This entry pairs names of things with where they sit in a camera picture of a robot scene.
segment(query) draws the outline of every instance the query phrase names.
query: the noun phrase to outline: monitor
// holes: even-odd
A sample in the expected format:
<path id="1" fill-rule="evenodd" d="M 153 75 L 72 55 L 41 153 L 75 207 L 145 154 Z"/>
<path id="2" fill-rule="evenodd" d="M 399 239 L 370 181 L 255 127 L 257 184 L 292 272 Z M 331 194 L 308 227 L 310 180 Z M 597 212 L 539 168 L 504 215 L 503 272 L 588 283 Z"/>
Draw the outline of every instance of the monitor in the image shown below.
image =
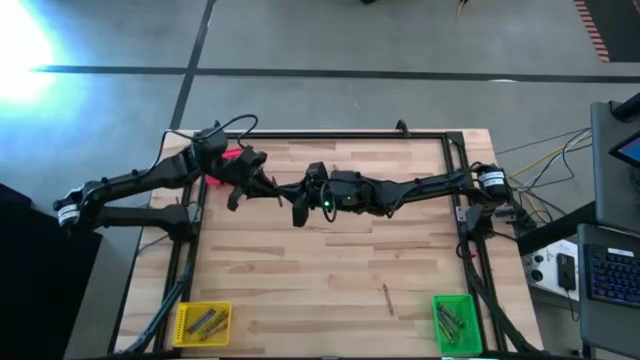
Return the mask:
<path id="1" fill-rule="evenodd" d="M 640 131 L 614 146 L 609 153 L 636 168 L 640 168 Z"/>

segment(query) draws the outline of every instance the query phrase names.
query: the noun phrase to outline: green bin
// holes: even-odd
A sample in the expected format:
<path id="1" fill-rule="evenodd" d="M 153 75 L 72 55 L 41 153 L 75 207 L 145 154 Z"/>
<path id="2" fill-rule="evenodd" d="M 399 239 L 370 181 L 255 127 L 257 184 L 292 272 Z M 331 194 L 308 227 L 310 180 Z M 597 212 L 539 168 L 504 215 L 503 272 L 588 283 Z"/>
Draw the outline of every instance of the green bin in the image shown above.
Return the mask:
<path id="1" fill-rule="evenodd" d="M 454 337 L 453 344 L 449 343 L 447 336 L 442 333 L 442 329 L 438 326 L 438 304 L 446 306 L 465 323 L 464 328 L 458 329 L 460 335 Z M 476 308 L 473 305 L 471 295 L 435 295 L 432 306 L 436 341 L 442 355 L 479 355 L 482 353 L 482 339 L 478 328 Z"/>

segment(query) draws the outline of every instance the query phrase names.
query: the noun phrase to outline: yellow cable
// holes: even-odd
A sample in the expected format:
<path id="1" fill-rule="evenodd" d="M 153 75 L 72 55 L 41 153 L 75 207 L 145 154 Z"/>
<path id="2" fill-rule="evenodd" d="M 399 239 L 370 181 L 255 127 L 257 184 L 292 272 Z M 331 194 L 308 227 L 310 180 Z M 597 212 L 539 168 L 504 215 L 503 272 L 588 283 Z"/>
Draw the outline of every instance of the yellow cable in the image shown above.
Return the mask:
<path id="1" fill-rule="evenodd" d="M 583 140 L 587 140 L 587 139 L 589 139 L 589 138 L 591 138 L 591 135 L 589 135 L 589 136 L 585 136 L 583 139 L 581 139 L 581 140 L 580 140 L 580 141 L 578 141 L 578 142 L 582 142 Z M 538 160 L 536 160 L 536 161 L 532 162 L 531 164 L 529 164 L 529 165 L 525 166 L 524 168 L 522 168 L 522 169 L 520 169 L 520 170 L 518 170 L 518 171 L 514 172 L 513 174 L 511 174 L 511 175 L 509 175 L 509 176 L 510 176 L 510 177 L 514 177 L 514 176 L 520 175 L 520 174 L 522 174 L 523 172 L 525 172 L 525 171 L 527 171 L 527 170 L 529 170 L 529 169 L 533 168 L 534 166 L 536 166 L 536 165 L 540 164 L 540 163 L 541 163 L 541 162 L 543 162 L 545 159 L 548 159 L 548 158 L 550 158 L 550 157 L 552 157 L 552 156 L 554 156 L 554 155 L 556 155 L 556 154 L 558 154 L 558 153 L 561 153 L 563 149 L 564 149 L 564 146 L 560 146 L 559 148 L 557 148 L 557 149 L 555 149 L 555 150 L 551 151 L 550 153 L 548 153 L 548 154 L 544 155 L 544 156 L 543 156 L 543 157 L 541 157 L 540 159 L 538 159 Z"/>
<path id="2" fill-rule="evenodd" d="M 520 181 L 516 180 L 516 179 L 512 178 L 511 180 L 513 180 L 513 181 L 517 182 L 518 184 L 522 185 L 522 183 Z M 529 195 L 529 194 L 527 194 L 525 192 L 521 192 L 521 191 L 518 191 L 518 192 L 521 193 L 522 195 L 524 195 L 525 200 L 527 200 L 527 202 L 529 203 L 529 206 L 531 206 L 531 208 L 534 211 L 534 214 L 538 217 L 538 219 L 540 219 L 540 221 L 544 222 L 545 224 L 548 224 L 551 221 L 551 215 L 550 214 L 548 214 L 549 219 L 545 219 L 540 215 L 540 213 L 544 212 L 544 211 L 538 209 L 538 207 L 536 206 L 535 202 L 533 201 L 533 198 L 532 198 L 531 195 Z"/>
<path id="3" fill-rule="evenodd" d="M 529 206 L 531 206 L 531 208 L 534 211 L 534 214 L 538 217 L 538 219 L 540 219 L 543 223 L 548 224 L 549 221 L 551 221 L 551 219 L 545 219 L 541 216 L 541 212 L 543 210 L 538 209 L 538 207 L 536 206 L 536 204 L 534 204 L 531 195 L 527 194 L 527 193 L 522 193 L 522 195 L 524 195 L 524 198 L 527 199 L 527 202 L 529 203 Z"/>

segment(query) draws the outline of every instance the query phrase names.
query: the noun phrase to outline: concrete floor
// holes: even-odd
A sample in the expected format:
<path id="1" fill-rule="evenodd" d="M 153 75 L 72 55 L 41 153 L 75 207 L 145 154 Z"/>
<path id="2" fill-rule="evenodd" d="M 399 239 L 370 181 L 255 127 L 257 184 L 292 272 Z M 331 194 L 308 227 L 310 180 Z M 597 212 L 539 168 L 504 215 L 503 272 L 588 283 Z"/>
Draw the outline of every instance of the concrete floor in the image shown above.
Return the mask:
<path id="1" fill-rule="evenodd" d="M 51 213 L 53 199 L 87 180 L 148 166 L 171 121 L 183 76 L 18 76 L 5 70 L 25 63 L 186 67 L 206 0 L 3 4 L 8 5 L 0 5 L 6 7 L 0 10 L 0 23 L 12 22 L 12 31 L 24 26 L 30 46 L 13 43 L 8 60 L 0 59 L 0 64 L 9 61 L 0 70 L 9 80 L 0 84 L 0 182 Z M 380 0 L 365 7 L 357 0 L 219 0 L 199 66 L 640 74 L 640 64 L 599 61 L 571 0 L 471 1 L 460 18 L 454 16 L 456 4 Z M 500 151 L 587 127 L 591 102 L 624 100 L 639 88 L 196 76 L 181 128 L 202 128 L 246 112 L 260 117 L 260 129 L 391 128 L 404 119 L 412 128 L 489 128 Z M 498 160 L 515 171 L 564 141 Z M 568 160 L 577 178 L 538 192 L 566 211 L 593 199 L 590 151 L 573 153 Z M 565 172 L 557 165 L 547 179 Z M 122 204 L 141 205 L 148 197 Z M 103 233 L 67 350 L 70 358 L 106 352 L 140 229 Z M 536 304 L 536 313 L 547 350 L 567 354 L 580 346 L 579 326 L 568 311 Z"/>

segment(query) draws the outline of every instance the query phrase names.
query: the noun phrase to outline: yellow bin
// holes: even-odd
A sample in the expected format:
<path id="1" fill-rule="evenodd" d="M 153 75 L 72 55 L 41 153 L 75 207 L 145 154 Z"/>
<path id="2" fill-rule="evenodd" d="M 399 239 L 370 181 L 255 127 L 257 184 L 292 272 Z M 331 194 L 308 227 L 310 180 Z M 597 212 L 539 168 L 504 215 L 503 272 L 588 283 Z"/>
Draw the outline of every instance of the yellow bin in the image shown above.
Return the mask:
<path id="1" fill-rule="evenodd" d="M 208 316 L 206 321 L 201 321 L 195 331 L 189 333 L 188 330 L 198 320 L 202 319 L 207 312 L 214 311 L 212 316 Z M 215 334 L 207 336 L 205 330 L 219 321 L 220 316 L 227 313 L 226 326 L 220 325 L 222 329 Z M 227 301 L 217 302 L 192 302 L 178 304 L 176 323 L 173 330 L 173 346 L 175 347 L 205 347 L 205 346 L 226 346 L 229 345 L 231 335 L 231 303 Z"/>

